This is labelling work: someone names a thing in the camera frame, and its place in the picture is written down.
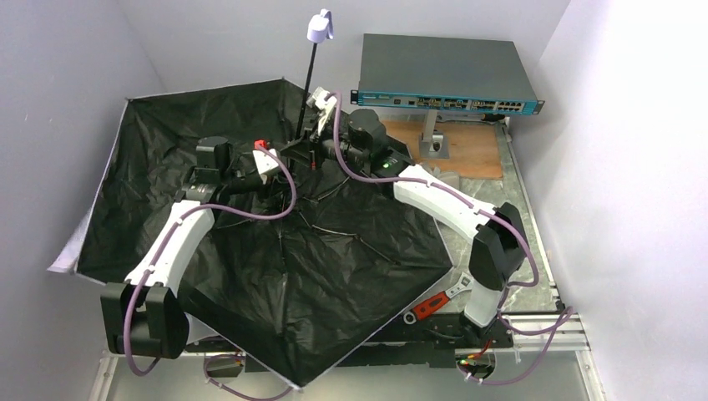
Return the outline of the network switch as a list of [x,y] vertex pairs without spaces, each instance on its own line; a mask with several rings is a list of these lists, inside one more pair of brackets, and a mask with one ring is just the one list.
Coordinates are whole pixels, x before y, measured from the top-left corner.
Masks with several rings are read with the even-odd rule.
[[435,128],[441,112],[535,115],[536,96],[511,41],[367,33],[352,104],[426,111],[419,154],[446,159],[448,138]]

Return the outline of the lilac umbrella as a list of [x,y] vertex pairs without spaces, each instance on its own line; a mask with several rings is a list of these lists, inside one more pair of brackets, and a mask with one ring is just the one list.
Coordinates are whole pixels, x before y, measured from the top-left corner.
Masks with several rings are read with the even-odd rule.
[[[231,165],[255,167],[256,140],[294,134],[303,89],[287,79],[129,99],[75,271],[122,282],[169,216],[196,145],[225,137]],[[219,207],[178,292],[183,310],[301,388],[439,282],[452,261],[435,220],[348,178],[334,160],[290,165]]]

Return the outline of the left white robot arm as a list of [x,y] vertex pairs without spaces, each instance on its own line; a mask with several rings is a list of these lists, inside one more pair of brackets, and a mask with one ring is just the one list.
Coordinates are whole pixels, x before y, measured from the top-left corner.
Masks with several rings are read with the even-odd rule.
[[153,245],[122,282],[109,282],[100,303],[111,353],[177,358],[191,343],[216,335],[185,312],[178,300],[182,277],[219,207],[230,196],[264,187],[283,168],[279,152],[264,140],[254,143],[255,170],[231,165],[225,137],[211,136],[196,145],[196,162],[181,180],[169,216]]

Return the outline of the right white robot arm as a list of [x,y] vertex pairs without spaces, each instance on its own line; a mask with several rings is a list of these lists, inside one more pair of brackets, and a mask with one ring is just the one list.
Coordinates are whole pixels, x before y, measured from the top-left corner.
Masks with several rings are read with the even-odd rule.
[[286,158],[313,170],[334,160],[351,178],[378,185],[394,200],[412,206],[471,243],[471,278],[463,317],[485,329],[498,320],[513,274],[532,259],[516,206],[475,199],[434,177],[413,161],[407,147],[387,133],[371,109],[347,117],[326,112],[306,123],[304,134],[279,147]]

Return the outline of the pink umbrella case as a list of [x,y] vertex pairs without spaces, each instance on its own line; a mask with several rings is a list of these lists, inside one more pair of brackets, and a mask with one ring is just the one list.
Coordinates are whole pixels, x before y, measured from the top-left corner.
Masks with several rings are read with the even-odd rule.
[[432,172],[434,176],[442,183],[449,185],[456,190],[460,189],[461,177],[458,172],[452,170],[441,170],[437,166],[433,168]]

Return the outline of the wooden base board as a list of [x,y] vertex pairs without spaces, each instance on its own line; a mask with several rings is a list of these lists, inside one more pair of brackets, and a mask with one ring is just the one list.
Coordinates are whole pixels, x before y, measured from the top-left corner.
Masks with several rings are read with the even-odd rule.
[[441,170],[452,170],[471,179],[503,178],[503,167],[495,128],[490,124],[437,123],[436,129],[448,139],[447,159],[422,156],[419,137],[423,123],[413,121],[385,121],[387,133],[405,143],[418,163],[427,163]]

